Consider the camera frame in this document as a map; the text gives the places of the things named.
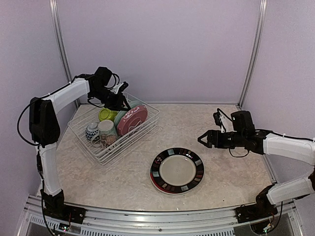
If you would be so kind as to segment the light teal flower plate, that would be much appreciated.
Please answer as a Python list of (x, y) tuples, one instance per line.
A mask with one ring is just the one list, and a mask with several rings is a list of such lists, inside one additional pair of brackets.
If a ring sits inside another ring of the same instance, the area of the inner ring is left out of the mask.
[[(142, 103), (138, 100), (132, 101), (129, 103), (131, 109), (135, 108), (136, 106), (142, 105)], [(127, 111), (119, 111), (114, 119), (114, 126), (117, 127), (120, 120), (126, 115)]]

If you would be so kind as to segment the pink dotted scalloped plate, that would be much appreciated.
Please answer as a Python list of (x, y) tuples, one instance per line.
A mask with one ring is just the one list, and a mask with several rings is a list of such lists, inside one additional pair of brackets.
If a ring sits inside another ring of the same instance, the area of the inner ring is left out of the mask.
[(120, 136), (126, 135), (139, 125), (143, 124), (148, 116), (148, 110), (144, 105), (138, 105), (129, 110), (117, 125), (117, 133)]

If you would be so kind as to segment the black rimmed striped plate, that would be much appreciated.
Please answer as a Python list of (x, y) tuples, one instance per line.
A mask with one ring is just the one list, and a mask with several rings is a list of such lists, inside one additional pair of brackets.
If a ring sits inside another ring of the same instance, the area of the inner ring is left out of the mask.
[(189, 191), (201, 183), (205, 174), (201, 158), (183, 147), (172, 147), (159, 153), (150, 172), (173, 186), (187, 186)]

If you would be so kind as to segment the red teal floral plate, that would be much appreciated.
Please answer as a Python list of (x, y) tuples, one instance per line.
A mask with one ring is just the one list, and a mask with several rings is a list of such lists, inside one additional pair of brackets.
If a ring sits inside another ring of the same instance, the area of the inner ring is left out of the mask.
[(150, 179), (158, 190), (166, 194), (178, 195), (189, 191), (187, 186), (173, 186), (166, 183), (161, 177), (155, 177), (152, 172), (150, 172)]

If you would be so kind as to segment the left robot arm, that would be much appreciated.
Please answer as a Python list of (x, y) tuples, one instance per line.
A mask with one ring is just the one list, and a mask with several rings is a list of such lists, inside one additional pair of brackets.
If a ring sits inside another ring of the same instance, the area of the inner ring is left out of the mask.
[(75, 76), (63, 87), (42, 97), (34, 97), (24, 109), (29, 111), (29, 131), (31, 140), (21, 139), (36, 148), (37, 170), (42, 179), (41, 197), (49, 210), (59, 219), (69, 214), (64, 204), (56, 161), (57, 142), (61, 135), (57, 114), (70, 103), (82, 96), (87, 101), (97, 99), (100, 107), (111, 111), (128, 111), (123, 92), (128, 87), (120, 77), (107, 67), (99, 67), (93, 74)]

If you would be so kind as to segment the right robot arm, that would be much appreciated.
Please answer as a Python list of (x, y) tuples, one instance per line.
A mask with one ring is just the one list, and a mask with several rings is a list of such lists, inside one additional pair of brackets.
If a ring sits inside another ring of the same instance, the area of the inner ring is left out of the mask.
[[(315, 165), (315, 141), (308, 138), (291, 137), (272, 130), (256, 129), (249, 111), (231, 114), (233, 131), (227, 131), (224, 123), (225, 113), (221, 109), (213, 114), (220, 130), (208, 130), (198, 137), (198, 142), (208, 148), (244, 148), (260, 155), (276, 155), (295, 159), (310, 166)], [(315, 174), (266, 187), (256, 197), (252, 214), (262, 218), (277, 203), (303, 198), (315, 192)]]

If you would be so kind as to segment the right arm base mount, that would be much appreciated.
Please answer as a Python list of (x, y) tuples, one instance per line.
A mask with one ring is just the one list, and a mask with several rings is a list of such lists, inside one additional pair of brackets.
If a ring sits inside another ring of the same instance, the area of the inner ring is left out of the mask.
[(267, 198), (267, 193), (273, 187), (271, 184), (265, 187), (255, 198), (255, 203), (251, 205), (241, 205), (235, 209), (238, 223), (250, 222), (278, 213), (275, 205), (271, 204)]

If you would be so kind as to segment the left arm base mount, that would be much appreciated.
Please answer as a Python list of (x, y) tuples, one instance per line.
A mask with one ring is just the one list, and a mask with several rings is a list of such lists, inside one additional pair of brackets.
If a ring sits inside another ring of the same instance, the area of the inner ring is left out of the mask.
[(43, 214), (55, 219), (69, 223), (83, 224), (86, 209), (78, 206), (71, 206), (64, 203), (64, 194), (61, 190), (57, 195), (52, 196), (40, 190), (43, 200)]

